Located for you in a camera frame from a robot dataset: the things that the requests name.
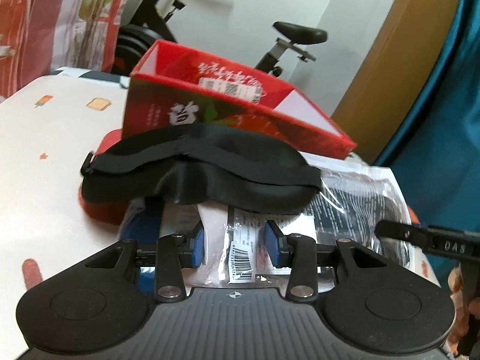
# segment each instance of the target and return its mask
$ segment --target red cardboard box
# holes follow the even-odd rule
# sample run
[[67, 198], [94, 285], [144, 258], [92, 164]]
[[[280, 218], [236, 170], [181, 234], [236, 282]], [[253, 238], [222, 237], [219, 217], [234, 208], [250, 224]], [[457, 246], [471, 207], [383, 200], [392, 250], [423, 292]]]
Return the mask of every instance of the red cardboard box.
[[130, 76], [122, 137], [204, 122], [334, 158], [344, 159], [356, 146], [293, 85], [216, 55], [158, 40]]

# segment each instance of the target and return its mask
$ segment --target white table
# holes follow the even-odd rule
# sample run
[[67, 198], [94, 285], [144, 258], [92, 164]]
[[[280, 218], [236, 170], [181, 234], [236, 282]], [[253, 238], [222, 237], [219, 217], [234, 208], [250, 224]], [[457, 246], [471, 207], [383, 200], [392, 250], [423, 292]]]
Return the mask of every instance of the white table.
[[[77, 193], [86, 155], [122, 125], [126, 93], [118, 85], [45, 76], [0, 104], [2, 359], [15, 359], [27, 349], [15, 321], [26, 290], [23, 262], [34, 259], [46, 279], [117, 238], [116, 226], [85, 215]], [[45, 95], [52, 97], [35, 105]], [[102, 111], [87, 107], [94, 98], [111, 105]], [[420, 250], [415, 261], [417, 273], [436, 280]]]

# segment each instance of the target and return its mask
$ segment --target clear plastic packaging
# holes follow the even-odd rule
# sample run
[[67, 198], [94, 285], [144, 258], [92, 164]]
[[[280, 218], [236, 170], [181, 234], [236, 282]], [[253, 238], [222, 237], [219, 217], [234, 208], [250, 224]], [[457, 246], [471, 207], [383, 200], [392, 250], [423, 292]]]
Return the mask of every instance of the clear plastic packaging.
[[[413, 254], [404, 242], [378, 240], [374, 235], [375, 225], [382, 219], [410, 223], [391, 170], [306, 157], [310, 164], [323, 169], [325, 187], [300, 215], [255, 214], [206, 202], [196, 207], [197, 217], [194, 207], [179, 209], [166, 205], [160, 235], [181, 232], [183, 228], [185, 232], [191, 230], [198, 218], [205, 229], [203, 264], [196, 270], [183, 269], [188, 289], [279, 287], [284, 293], [290, 270], [271, 265], [263, 246], [263, 225], [267, 219], [275, 220], [284, 234], [302, 233], [330, 245], [338, 238], [350, 238], [402, 266], [409, 266]], [[319, 268], [318, 273], [319, 291], [331, 289], [334, 285], [331, 270]]]

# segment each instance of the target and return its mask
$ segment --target black strap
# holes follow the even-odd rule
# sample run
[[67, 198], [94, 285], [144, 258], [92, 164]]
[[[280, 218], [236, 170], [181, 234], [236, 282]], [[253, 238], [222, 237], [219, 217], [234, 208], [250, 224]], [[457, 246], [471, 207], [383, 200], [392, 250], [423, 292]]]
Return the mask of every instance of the black strap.
[[144, 164], [177, 155], [216, 165], [256, 183], [313, 186], [322, 189], [321, 171], [318, 168], [312, 166], [279, 167], [250, 161], [241, 155], [219, 148], [208, 139], [196, 139], [189, 136], [150, 146], [135, 154], [102, 153], [90, 164], [87, 173], [96, 171], [110, 175], [122, 175]]

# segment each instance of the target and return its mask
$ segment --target wooden door frame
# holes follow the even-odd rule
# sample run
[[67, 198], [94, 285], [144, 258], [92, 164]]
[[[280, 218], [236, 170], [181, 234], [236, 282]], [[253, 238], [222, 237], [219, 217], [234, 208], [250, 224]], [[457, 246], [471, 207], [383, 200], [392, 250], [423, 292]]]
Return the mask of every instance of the wooden door frame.
[[394, 0], [332, 119], [372, 163], [414, 103], [445, 42], [458, 0]]

